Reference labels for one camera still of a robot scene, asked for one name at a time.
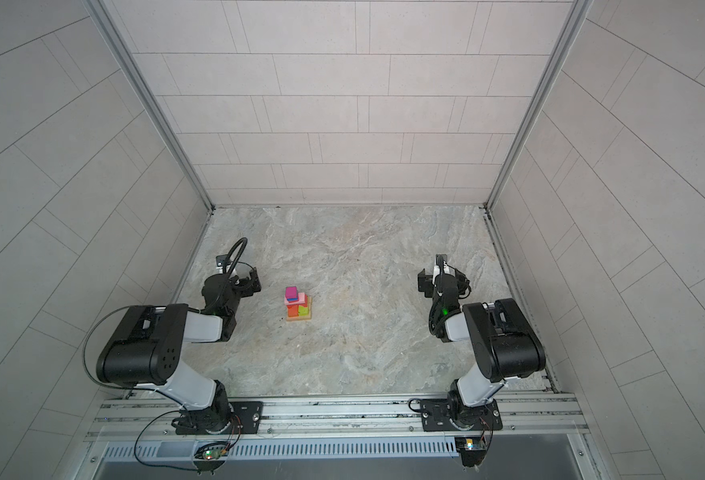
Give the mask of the orange wood block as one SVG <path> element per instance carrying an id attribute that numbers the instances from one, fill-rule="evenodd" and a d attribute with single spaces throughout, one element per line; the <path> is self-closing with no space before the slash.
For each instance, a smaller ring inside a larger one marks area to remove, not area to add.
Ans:
<path id="1" fill-rule="evenodd" d="M 286 307 L 286 316 L 288 316 L 288 318 L 296 318 L 300 316 L 300 314 L 298 313 L 298 306 L 292 305 Z"/>

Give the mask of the pink wood block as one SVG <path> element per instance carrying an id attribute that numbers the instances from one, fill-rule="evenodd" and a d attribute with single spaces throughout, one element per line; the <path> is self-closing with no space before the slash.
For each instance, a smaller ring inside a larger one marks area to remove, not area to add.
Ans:
<path id="1" fill-rule="evenodd" d="M 296 304 L 286 304 L 286 301 L 284 301 L 284 304 L 286 304 L 286 306 L 292 306 L 292 305 L 306 305 L 306 303 L 308 303 L 308 298 L 306 297 L 306 294 L 304 292 L 298 293 L 298 298 L 296 298 L 296 299 L 300 300 Z"/>

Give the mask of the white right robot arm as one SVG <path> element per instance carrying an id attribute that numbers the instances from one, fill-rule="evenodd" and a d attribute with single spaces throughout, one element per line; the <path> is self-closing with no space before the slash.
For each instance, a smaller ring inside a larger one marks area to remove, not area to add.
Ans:
<path id="1" fill-rule="evenodd" d="M 426 431 L 494 432 L 502 428 L 494 396 L 509 380 L 544 370 L 544 348 L 516 301 L 462 304 L 471 292 L 466 275 L 438 254 L 432 272 L 417 274 L 417 289 L 431 300 L 427 326 L 443 343 L 469 341 L 473 364 L 454 380 L 447 397 L 418 401 Z"/>

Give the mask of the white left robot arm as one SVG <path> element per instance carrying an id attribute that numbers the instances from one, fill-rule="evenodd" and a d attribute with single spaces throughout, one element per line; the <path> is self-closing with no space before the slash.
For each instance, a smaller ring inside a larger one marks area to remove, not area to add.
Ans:
<path id="1" fill-rule="evenodd" d="M 262 407 L 258 401 L 231 402 L 220 380 L 198 373 L 182 360 L 188 343 L 220 343 L 232 338 L 240 299 L 262 290 L 258 270 L 240 276 L 236 264 L 216 258 L 222 271 L 202 287 L 206 308 L 185 303 L 134 305 L 114 329 L 96 360 L 99 382 L 148 389 L 180 406 L 172 421 L 178 435 L 254 434 Z"/>

